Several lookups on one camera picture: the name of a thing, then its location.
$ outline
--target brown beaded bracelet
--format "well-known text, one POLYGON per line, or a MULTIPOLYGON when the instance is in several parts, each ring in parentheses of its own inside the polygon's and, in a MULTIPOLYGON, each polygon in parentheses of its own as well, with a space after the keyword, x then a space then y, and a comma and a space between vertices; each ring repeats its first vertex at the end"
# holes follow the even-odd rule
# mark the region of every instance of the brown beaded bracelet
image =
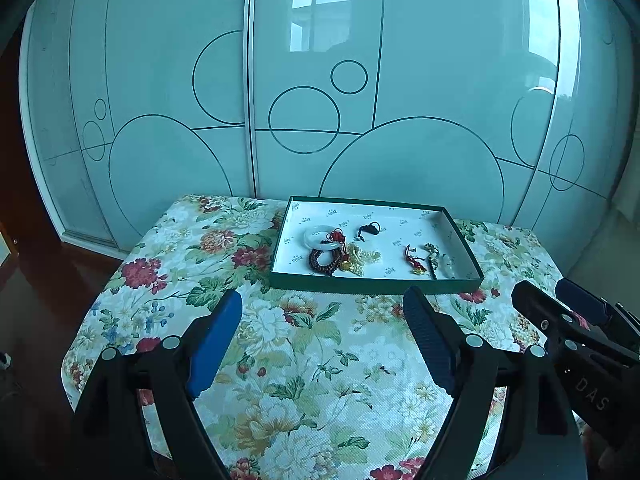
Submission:
POLYGON ((333 259, 327 265, 320 265, 318 263, 318 258, 323 251, 319 251, 318 249, 312 249, 309 254, 309 267, 311 267, 315 272, 320 272, 321 274, 326 274, 327 276, 333 276, 334 272, 340 267, 340 263, 342 261, 342 250, 340 247, 335 248, 331 251, 333 259))

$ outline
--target wooden floor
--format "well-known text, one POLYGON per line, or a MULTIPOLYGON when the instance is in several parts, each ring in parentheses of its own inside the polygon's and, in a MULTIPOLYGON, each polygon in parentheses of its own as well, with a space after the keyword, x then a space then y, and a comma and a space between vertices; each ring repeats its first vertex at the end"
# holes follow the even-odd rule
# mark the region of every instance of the wooden floor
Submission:
POLYGON ((0 372, 0 478, 69 478, 72 410, 60 367, 118 264, 49 248, 3 266, 0 349, 13 363, 10 372, 0 372))

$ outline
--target green box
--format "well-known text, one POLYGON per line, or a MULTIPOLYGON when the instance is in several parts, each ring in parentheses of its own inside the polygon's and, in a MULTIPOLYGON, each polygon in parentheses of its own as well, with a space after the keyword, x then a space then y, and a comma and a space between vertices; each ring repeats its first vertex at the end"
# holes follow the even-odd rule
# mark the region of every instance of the green box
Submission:
MULTIPOLYGON (((425 251, 417 254, 426 257, 425 251)), ((289 199, 271 261, 270 275, 270 283, 274 288, 338 294, 403 294, 413 285, 418 286, 425 294, 456 294, 478 290, 483 279, 484 274, 478 261, 456 223, 442 206, 305 196, 292 196, 289 199), (310 216, 300 218, 305 211, 310 216), (355 233, 359 223, 379 222, 381 233, 378 237, 367 238, 372 243, 380 244, 377 250, 382 253, 382 266, 389 265, 384 275, 380 266, 371 273, 374 277, 369 278, 353 274, 349 277, 340 270, 334 276, 323 276, 311 271, 307 261, 310 249, 301 242, 306 230, 302 224, 308 223, 309 227, 318 224, 334 225, 332 217, 335 221, 346 220, 340 225, 345 225, 345 235, 348 238, 352 232, 355 233), (416 225, 418 230, 412 233, 416 225), (447 248, 452 260, 457 262, 453 268, 456 274, 460 271, 460 277, 434 280, 411 273, 411 266, 404 261, 403 251, 407 244, 418 247, 420 251, 425 241, 431 242, 422 237, 422 229, 431 233, 431 240, 439 241, 440 248, 447 248), (398 239, 389 243, 393 237, 398 239)))

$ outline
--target blue gripper pad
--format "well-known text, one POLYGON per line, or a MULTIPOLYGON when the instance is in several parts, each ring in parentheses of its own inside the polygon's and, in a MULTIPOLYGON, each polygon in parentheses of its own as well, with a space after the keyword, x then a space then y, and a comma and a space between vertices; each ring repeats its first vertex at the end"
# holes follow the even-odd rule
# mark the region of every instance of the blue gripper pad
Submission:
POLYGON ((592 325, 605 324, 609 319, 607 306, 601 299, 566 278, 556 283, 556 298, 592 325))
POLYGON ((226 349, 240 324, 242 317, 240 294, 234 290, 228 290, 210 316, 212 323, 191 355, 191 374, 186 389, 192 399, 196 399, 213 384, 226 349))
POLYGON ((402 299, 404 318, 433 382, 453 396, 456 351, 463 332, 451 316, 438 314, 418 288, 409 288, 402 299))

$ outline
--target floral tablecloth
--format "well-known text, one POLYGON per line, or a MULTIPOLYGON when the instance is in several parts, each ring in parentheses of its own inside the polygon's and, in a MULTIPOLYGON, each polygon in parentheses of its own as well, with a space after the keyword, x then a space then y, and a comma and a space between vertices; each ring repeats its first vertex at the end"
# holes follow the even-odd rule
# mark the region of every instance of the floral tablecloth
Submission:
MULTIPOLYGON (((195 402, 231 478, 409 480, 451 399, 427 371, 400 296, 311 294, 269 287, 286 203, 186 196, 120 266, 87 313, 62 366, 73 407, 102 349, 152 349, 181 335, 233 287, 243 314, 213 386, 195 402)), ((535 235, 456 221, 485 280, 471 294, 431 296, 463 330, 522 351, 542 335, 511 306, 529 280, 553 294, 562 276, 535 235)), ((498 388, 471 476, 486 469, 505 391, 498 388)), ((153 448, 170 456, 154 398, 140 390, 153 448)))

